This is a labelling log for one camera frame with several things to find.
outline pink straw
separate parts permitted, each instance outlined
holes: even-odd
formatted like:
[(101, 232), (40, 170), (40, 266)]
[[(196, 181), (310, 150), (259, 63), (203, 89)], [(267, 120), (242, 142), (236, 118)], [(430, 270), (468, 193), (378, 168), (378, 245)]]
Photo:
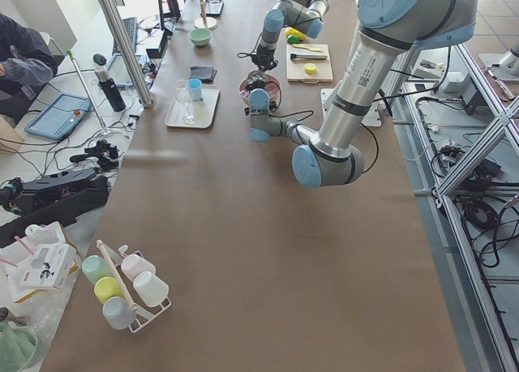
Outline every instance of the pink straw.
[(22, 239), (18, 236), (15, 236), (15, 240), (21, 244), (30, 254), (34, 254), (31, 248), (27, 246), (25, 242), (22, 241)]
[(16, 265), (15, 263), (13, 263), (12, 261), (9, 261), (7, 259), (4, 259), (3, 257), (0, 257), (0, 261), (7, 264), (7, 265), (11, 265), (12, 267), (18, 267), (18, 265)]

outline black bottle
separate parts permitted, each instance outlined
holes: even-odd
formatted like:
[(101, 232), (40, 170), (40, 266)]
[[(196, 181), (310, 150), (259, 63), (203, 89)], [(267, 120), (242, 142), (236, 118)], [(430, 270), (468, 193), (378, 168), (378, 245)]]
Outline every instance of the black bottle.
[(99, 82), (101, 89), (106, 95), (106, 99), (108, 99), (108, 102), (114, 111), (123, 111), (127, 106), (124, 103), (121, 92), (119, 92), (114, 80), (110, 78), (108, 71), (104, 67), (106, 64), (105, 57), (97, 53), (94, 54), (93, 60), (97, 64), (94, 72), (96, 73), (97, 81)]

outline sleeve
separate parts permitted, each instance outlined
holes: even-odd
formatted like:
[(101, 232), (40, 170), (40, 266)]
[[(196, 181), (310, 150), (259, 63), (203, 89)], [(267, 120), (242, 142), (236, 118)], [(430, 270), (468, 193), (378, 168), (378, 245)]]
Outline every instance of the sleeve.
[(28, 86), (48, 83), (56, 75), (58, 66), (46, 44), (8, 17), (4, 26), (14, 56), (2, 62), (5, 79)]

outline cardboard box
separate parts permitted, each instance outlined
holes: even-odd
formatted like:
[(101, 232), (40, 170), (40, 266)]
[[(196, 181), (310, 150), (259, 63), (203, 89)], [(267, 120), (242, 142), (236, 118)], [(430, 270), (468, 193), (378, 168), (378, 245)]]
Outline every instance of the cardboard box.
[(75, 248), (67, 244), (39, 245), (20, 286), (29, 289), (61, 289), (75, 264), (75, 254)]

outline cutting board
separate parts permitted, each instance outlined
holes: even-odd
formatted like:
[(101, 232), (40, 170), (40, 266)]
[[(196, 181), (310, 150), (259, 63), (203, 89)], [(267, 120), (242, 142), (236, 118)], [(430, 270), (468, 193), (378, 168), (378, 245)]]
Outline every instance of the cutting board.
[[(308, 49), (294, 48), (292, 45), (286, 45), (286, 78), (289, 82), (304, 82), (304, 83), (330, 83), (333, 81), (332, 62), (330, 61), (330, 53), (327, 44), (300, 44), (312, 48), (321, 48), (322, 52), (311, 52)], [(290, 60), (291, 53), (304, 54), (326, 54), (326, 60), (309, 60), (309, 61), (292, 61)], [(313, 62), (317, 67), (314, 74), (307, 74), (305, 72), (305, 64)]]

